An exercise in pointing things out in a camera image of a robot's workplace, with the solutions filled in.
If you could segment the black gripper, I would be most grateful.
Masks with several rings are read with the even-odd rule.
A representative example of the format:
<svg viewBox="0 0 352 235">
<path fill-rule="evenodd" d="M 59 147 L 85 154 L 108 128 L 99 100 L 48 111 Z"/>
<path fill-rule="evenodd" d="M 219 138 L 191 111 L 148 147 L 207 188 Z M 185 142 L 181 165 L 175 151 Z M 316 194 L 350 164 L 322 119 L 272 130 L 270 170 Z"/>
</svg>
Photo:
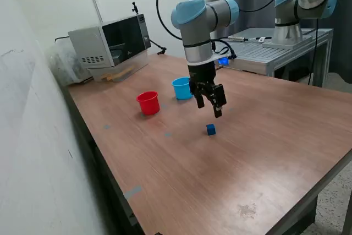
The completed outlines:
<svg viewBox="0 0 352 235">
<path fill-rule="evenodd" d="M 197 102 L 198 108 L 205 106 L 202 92 L 213 106 L 214 116 L 222 116 L 222 107 L 227 103 L 222 84 L 215 85 L 216 68 L 214 62 L 202 65 L 188 65 L 190 76 L 190 92 Z"/>
</svg>

